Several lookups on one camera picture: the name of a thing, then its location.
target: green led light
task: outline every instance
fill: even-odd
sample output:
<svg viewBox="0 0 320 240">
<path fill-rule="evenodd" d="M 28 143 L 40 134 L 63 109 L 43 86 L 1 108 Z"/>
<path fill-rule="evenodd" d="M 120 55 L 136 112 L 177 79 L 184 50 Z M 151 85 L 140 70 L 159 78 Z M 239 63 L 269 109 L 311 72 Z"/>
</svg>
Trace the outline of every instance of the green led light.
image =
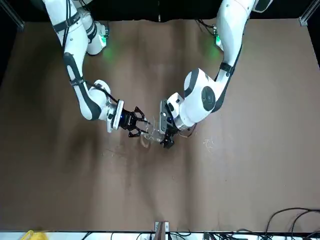
<svg viewBox="0 0 320 240">
<path fill-rule="evenodd" d="M 107 45 L 107 39 L 105 36 L 101 36 L 100 34 L 98 35 L 98 38 L 100 40 L 100 43 L 102 46 L 106 46 Z"/>
<path fill-rule="evenodd" d="M 221 43 L 220 37 L 217 35 L 215 37 L 215 44 L 219 45 Z"/>
</svg>

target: yellow object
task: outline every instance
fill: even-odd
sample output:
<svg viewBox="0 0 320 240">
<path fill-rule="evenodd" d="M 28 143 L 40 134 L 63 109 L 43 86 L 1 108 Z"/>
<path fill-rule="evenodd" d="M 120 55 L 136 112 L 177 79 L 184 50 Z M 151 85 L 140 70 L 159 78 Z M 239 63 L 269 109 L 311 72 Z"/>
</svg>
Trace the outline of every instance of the yellow object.
<svg viewBox="0 0 320 240">
<path fill-rule="evenodd" d="M 32 230 L 28 231 L 21 240 L 48 240 L 44 232 L 34 232 Z"/>
</svg>

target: brown table surface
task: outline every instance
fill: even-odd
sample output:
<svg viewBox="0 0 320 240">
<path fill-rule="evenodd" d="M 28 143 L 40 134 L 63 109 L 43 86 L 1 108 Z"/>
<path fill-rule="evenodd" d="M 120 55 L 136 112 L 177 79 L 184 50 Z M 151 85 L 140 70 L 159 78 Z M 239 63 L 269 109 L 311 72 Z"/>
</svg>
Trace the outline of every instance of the brown table surface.
<svg viewBox="0 0 320 240">
<path fill-rule="evenodd" d="M 85 78 L 149 118 L 183 94 L 188 72 L 214 78 L 223 57 L 192 20 L 111 22 L 108 44 L 85 57 Z M 277 210 L 320 207 L 320 71 L 296 19 L 248 22 L 222 109 L 170 150 L 85 120 L 68 81 L 51 25 L 27 23 L 0 90 L 1 230 L 151 231 L 166 220 L 172 231 L 263 231 Z"/>
</svg>

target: metal frame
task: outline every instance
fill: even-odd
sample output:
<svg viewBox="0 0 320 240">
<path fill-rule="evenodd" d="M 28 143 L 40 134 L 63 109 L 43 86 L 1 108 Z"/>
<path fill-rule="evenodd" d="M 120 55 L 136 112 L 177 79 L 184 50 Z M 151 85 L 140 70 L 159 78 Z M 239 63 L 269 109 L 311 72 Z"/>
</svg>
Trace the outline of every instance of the metal frame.
<svg viewBox="0 0 320 240">
<path fill-rule="evenodd" d="M 308 20 L 320 6 L 320 0 L 313 0 L 313 2 L 307 7 L 302 16 L 299 17 L 301 26 L 308 26 Z"/>
<path fill-rule="evenodd" d="M 6 12 L 6 14 L 8 14 L 8 16 L 12 19 L 12 21 L 16 24 L 18 31 L 23 31 L 25 27 L 25 22 L 16 13 L 13 7 L 6 0 L 0 0 L 0 6 Z"/>
</svg>

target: black wall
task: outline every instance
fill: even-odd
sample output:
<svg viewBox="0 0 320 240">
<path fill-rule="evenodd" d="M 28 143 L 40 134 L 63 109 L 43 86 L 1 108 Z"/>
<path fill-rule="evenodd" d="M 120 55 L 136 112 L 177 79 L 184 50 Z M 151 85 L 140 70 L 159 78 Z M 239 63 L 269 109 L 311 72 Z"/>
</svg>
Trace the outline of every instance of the black wall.
<svg viewBox="0 0 320 240">
<path fill-rule="evenodd" d="M 48 21 L 31 0 L 8 0 L 24 21 Z M 163 22 L 172 19 L 212 19 L 222 0 L 94 0 L 89 4 L 96 20 L 141 20 Z M 296 19 L 312 0 L 274 0 L 264 13 L 252 13 L 254 19 Z"/>
<path fill-rule="evenodd" d="M 308 20 L 308 30 L 320 68 L 320 7 L 318 7 L 315 13 Z"/>
<path fill-rule="evenodd" d="M 2 23 L 2 34 L 1 38 L 1 54 L 0 54 L 0 85 L 4 77 L 10 53 L 14 45 L 17 26 L 10 19 L 10 17 L 0 8 L 0 22 Z"/>
</svg>

